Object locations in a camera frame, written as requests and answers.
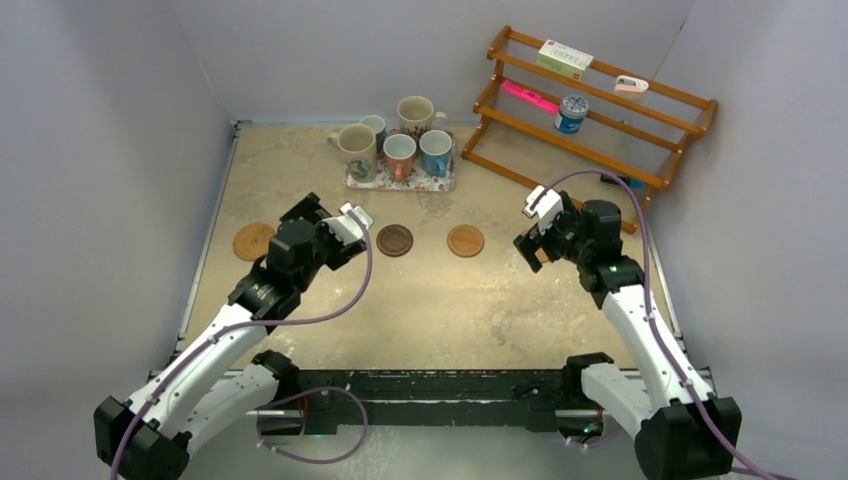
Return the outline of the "woven rattan coaster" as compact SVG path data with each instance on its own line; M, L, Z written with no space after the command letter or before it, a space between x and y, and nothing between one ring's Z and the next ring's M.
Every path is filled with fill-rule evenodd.
M525 229L525 230L523 230L523 231L521 232L521 235L526 236L526 235L528 234L528 232L529 232L529 230L528 230L528 229ZM536 256L536 258L538 259L538 261L539 261L540 263L542 263L542 264L545 264L545 263L549 263L549 262L550 262L550 259L548 258L548 256L546 255L545 251L544 251L542 248L539 248L539 249L535 252L535 256Z
M276 229L264 222L254 222L242 227L234 236L232 250L243 261L252 262L268 252L270 239Z

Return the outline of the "orange coaster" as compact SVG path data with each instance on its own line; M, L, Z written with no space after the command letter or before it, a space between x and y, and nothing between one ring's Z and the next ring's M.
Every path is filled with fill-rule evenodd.
M471 258L483 250L485 237L477 227L462 224L450 230L447 235L447 246L456 256Z

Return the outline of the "dark wooden coaster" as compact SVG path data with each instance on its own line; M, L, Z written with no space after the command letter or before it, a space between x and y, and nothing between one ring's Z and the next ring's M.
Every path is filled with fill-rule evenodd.
M390 224L378 232L376 244L378 250L384 255L400 257L411 250L414 236L406 226Z

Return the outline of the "beige mug with pattern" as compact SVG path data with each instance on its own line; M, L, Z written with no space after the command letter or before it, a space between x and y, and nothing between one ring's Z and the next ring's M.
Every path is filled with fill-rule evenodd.
M377 176L377 139L371 127L357 123L328 135L327 140L341 152L347 174L357 182L370 182Z

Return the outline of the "tall beige mug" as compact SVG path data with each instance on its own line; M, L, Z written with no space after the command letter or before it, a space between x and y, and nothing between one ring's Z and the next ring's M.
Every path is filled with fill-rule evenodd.
M408 96L397 105L401 132L418 140L433 128L445 130L450 124L449 116L438 111L431 100L423 96Z

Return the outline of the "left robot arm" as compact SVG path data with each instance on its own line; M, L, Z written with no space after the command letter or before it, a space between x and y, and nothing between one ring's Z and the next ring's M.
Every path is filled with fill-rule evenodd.
M245 352L278 326L293 326L322 267L337 270L357 255L373 254L374 220L346 203L337 216L310 193L279 220L266 253L253 262L210 325L145 386L126 400L106 398L94 412L98 458L112 479L177 479L209 440L255 408L304 410L312 395L299 368L271 350L257 354L233 378L223 376Z

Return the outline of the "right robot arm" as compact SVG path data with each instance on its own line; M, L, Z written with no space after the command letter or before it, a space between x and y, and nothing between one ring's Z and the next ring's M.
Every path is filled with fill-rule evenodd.
M524 214L538 221L513 243L531 270L540 258L567 260L580 284L624 340L640 381L627 379L613 361L571 357L561 381L576 407L602 407L633 439L648 479L701 479L731 470L741 411L719 398L697 373L656 310L645 272L625 255L616 204L590 200L576 207L564 191L537 186Z

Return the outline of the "black blue marker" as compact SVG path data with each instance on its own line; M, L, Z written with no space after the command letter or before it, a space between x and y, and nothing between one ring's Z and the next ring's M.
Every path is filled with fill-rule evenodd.
M638 180L627 176L616 175L615 177L610 175L601 175L600 181L610 185L617 185L619 182L626 184L632 190L638 190L645 186L645 184Z

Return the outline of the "pink mug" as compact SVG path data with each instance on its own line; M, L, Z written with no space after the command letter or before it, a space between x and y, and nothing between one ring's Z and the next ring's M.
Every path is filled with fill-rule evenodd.
M388 174L395 182L402 182L411 175L416 152L417 143L409 135L399 133L386 138L383 153Z

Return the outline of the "small grey mug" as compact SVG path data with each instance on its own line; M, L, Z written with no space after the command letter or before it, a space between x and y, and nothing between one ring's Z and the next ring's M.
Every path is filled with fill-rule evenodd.
M387 137L387 127L385 120L379 115L367 115L360 120L360 124L368 126L376 138L377 153L383 152L383 145Z

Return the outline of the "blue mug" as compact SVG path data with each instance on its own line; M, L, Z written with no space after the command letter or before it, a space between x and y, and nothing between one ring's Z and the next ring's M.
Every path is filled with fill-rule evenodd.
M419 148L424 171L436 177L445 177L453 151L452 137L442 130L430 130L420 137Z

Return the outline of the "blue white jar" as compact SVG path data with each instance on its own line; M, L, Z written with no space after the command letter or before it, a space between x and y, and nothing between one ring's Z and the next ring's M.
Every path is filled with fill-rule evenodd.
M555 129L563 134L577 133L588 114L588 100L581 95L569 95L560 102L554 119Z

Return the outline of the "pink highlighter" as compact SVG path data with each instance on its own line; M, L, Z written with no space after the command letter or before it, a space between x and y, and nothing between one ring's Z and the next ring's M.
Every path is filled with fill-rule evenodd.
M559 104L555 102L551 102L541 95L530 91L529 89L522 88L518 86L516 83L504 79L501 82L501 89L518 99L540 109L550 114L557 114L559 112Z

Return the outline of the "pink white tape dispenser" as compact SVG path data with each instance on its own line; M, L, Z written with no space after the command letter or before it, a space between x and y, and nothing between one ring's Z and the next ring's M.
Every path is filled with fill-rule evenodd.
M615 96L633 101L641 101L649 90L647 80L629 75L618 75L613 86Z

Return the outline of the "white green box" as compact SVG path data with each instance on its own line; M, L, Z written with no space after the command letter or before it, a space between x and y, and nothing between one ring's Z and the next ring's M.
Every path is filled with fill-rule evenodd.
M575 81L582 81L594 56L555 40L545 40L538 49L535 64Z

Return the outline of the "black aluminium base frame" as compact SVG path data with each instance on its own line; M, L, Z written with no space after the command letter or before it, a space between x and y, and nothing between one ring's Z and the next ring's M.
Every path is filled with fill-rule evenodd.
M190 458L232 422L259 409L285 420L283 435L332 435L342 425L521 427L600 445L618 425L634 441L649 479L698 479L729 472L742 415L708 395L700 405L674 394L650 404L646 390L602 353L569 358L559 370L302 370L266 351L230 378L217 378L167 432L156 394L108 399L95 414L99 458L126 479L176 479Z

